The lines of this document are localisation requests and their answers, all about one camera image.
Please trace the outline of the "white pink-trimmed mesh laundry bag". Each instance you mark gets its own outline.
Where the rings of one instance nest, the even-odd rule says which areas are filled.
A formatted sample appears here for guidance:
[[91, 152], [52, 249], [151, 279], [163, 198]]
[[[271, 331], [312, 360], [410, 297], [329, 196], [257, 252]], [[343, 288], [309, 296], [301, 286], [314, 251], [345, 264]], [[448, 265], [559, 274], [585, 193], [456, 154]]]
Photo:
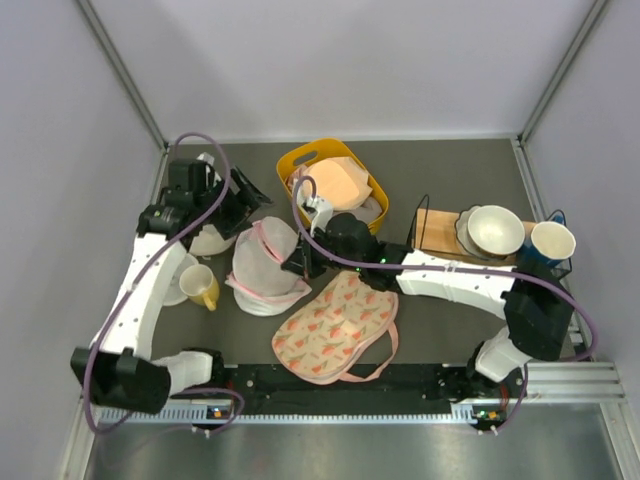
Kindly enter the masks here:
[[298, 235], [283, 220], [264, 217], [238, 235], [226, 284], [254, 297], [293, 293], [301, 280], [282, 264], [294, 252]]

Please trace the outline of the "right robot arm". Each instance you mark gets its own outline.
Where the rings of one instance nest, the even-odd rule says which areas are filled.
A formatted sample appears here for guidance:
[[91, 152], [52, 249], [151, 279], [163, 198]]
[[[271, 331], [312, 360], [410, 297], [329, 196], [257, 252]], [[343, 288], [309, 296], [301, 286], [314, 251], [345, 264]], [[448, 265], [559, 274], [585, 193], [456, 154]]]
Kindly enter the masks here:
[[347, 213], [324, 228], [301, 230], [282, 268], [307, 278], [327, 269], [352, 270], [378, 291], [440, 298], [504, 320], [505, 327], [476, 349], [466, 372], [469, 388], [481, 396], [492, 394], [531, 360], [559, 360], [574, 312], [568, 292], [539, 261], [488, 267], [447, 260], [380, 241]]

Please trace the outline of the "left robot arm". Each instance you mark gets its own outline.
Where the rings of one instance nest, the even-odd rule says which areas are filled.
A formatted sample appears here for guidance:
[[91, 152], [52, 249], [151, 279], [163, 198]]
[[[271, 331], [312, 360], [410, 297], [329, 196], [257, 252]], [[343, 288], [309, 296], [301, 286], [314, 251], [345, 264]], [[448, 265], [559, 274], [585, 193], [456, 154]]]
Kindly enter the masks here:
[[171, 396], [191, 387], [209, 397], [224, 390], [219, 353], [189, 349], [153, 361], [154, 331], [171, 280], [202, 227], [213, 225], [229, 239], [271, 202], [238, 168], [218, 174], [207, 155], [170, 163], [158, 203], [139, 216], [132, 258], [109, 317], [92, 344], [71, 356], [90, 404], [157, 414]]

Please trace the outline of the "empty pink-trimmed mesh laundry bag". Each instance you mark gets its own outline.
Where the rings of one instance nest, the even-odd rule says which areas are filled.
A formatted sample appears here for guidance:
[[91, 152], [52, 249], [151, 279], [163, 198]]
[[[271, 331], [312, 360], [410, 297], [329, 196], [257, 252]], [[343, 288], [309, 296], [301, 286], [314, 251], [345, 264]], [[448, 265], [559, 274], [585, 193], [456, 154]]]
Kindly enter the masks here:
[[237, 306], [245, 313], [257, 317], [271, 317], [284, 313], [312, 291], [304, 281], [297, 282], [291, 291], [276, 296], [257, 294], [239, 284], [229, 283], [229, 286], [233, 289]]

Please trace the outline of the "tulip print bra bag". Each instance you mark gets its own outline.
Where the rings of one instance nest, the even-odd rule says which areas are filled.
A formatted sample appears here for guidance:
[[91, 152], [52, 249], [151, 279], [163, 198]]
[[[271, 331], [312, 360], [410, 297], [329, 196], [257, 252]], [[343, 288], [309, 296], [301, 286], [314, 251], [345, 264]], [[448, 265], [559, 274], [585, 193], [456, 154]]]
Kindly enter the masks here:
[[[356, 273], [343, 271], [281, 325], [272, 349], [282, 366], [306, 382], [320, 386], [370, 382], [381, 376], [397, 353], [398, 307], [396, 293], [377, 291]], [[384, 335], [390, 338], [390, 356], [366, 376], [352, 374], [362, 354]]]

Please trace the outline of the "peach padded bra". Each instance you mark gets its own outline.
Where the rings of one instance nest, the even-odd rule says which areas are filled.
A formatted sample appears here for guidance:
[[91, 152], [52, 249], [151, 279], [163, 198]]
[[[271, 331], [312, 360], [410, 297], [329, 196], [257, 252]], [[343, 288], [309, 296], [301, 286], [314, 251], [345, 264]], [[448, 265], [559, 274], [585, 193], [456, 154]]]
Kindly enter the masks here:
[[305, 174], [315, 181], [316, 193], [338, 211], [359, 207], [372, 193], [369, 173], [348, 156], [321, 160]]

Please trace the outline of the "white garment in basket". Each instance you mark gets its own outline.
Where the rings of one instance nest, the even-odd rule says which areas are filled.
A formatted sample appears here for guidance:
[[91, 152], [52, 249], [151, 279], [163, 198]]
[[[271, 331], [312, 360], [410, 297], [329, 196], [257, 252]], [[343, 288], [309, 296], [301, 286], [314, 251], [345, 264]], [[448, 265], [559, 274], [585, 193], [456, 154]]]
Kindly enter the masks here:
[[316, 184], [309, 175], [302, 175], [294, 181], [292, 198], [299, 208], [305, 209], [312, 205], [315, 196]]

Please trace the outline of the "grey garment in basket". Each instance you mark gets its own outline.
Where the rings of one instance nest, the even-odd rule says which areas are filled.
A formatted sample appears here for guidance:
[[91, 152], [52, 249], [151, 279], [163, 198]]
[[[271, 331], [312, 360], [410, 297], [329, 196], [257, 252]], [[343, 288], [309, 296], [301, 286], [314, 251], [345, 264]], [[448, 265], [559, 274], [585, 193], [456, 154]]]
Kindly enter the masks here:
[[383, 208], [372, 196], [368, 197], [351, 213], [357, 220], [364, 222], [372, 233], [377, 233], [380, 230], [383, 221]]

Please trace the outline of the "yellow plastic basket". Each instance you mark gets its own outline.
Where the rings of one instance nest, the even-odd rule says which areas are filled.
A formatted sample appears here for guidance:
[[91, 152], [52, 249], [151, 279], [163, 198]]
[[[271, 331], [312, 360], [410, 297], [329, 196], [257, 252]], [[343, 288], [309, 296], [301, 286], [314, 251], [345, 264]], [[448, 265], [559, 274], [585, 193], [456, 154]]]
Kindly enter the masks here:
[[359, 209], [372, 233], [377, 233], [389, 210], [389, 199], [367, 167], [336, 138], [311, 141], [284, 154], [276, 163], [277, 175], [289, 195], [296, 180], [311, 176], [317, 194], [335, 213]]

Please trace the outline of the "yellow mug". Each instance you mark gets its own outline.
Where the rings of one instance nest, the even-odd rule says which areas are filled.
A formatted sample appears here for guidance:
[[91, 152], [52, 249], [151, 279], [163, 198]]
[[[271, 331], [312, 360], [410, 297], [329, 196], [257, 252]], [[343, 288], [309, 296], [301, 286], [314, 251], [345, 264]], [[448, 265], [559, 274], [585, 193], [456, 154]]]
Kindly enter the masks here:
[[220, 297], [220, 287], [213, 271], [206, 265], [188, 267], [179, 278], [179, 288], [189, 300], [215, 311]]

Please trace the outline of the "white saucer plate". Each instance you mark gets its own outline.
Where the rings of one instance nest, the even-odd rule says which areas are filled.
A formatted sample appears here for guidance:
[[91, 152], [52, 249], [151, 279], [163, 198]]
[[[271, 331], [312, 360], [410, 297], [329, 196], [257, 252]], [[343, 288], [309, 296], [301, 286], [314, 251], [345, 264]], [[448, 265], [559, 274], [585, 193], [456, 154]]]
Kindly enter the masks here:
[[182, 260], [181, 264], [178, 266], [176, 271], [174, 272], [168, 290], [163, 299], [163, 305], [165, 307], [179, 305], [180, 303], [187, 300], [187, 296], [182, 292], [179, 286], [179, 280], [182, 274], [191, 266], [197, 265], [198, 260], [188, 253], [185, 258]]

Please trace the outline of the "scalloped white plate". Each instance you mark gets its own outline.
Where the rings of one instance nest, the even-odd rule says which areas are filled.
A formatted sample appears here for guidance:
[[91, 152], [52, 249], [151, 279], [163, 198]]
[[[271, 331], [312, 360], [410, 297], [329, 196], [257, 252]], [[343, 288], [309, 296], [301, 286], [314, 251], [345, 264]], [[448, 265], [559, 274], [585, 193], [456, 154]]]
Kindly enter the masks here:
[[472, 213], [479, 208], [479, 205], [472, 205], [468, 209], [462, 211], [454, 223], [456, 241], [459, 247], [466, 251], [469, 255], [478, 255], [479, 250], [469, 237], [468, 221]]

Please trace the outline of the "white ceramic bowl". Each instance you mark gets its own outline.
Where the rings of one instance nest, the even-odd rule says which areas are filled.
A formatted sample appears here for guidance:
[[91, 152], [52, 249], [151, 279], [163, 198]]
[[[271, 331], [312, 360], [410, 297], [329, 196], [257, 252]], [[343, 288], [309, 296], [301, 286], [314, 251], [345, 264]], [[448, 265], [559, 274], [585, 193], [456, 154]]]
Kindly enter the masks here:
[[467, 222], [467, 232], [478, 248], [494, 256], [517, 252], [526, 237], [520, 218], [498, 205], [485, 205], [474, 210]]

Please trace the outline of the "blue paper cup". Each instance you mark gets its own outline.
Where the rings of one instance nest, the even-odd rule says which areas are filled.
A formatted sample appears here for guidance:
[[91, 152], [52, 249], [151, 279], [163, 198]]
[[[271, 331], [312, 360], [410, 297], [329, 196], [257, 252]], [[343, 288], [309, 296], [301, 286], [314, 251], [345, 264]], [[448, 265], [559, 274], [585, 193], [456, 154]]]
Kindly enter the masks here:
[[565, 225], [544, 221], [532, 228], [518, 252], [518, 257], [555, 267], [573, 256], [576, 245], [573, 233]]

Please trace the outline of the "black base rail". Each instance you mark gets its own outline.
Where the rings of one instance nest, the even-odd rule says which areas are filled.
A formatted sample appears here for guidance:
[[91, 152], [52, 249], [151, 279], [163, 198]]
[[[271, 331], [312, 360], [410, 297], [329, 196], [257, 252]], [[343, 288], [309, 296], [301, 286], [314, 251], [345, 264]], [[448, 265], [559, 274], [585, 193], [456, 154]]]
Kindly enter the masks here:
[[225, 384], [241, 393], [248, 415], [391, 415], [445, 413], [471, 396], [463, 367], [392, 364], [375, 380], [306, 382], [281, 365], [225, 369]]

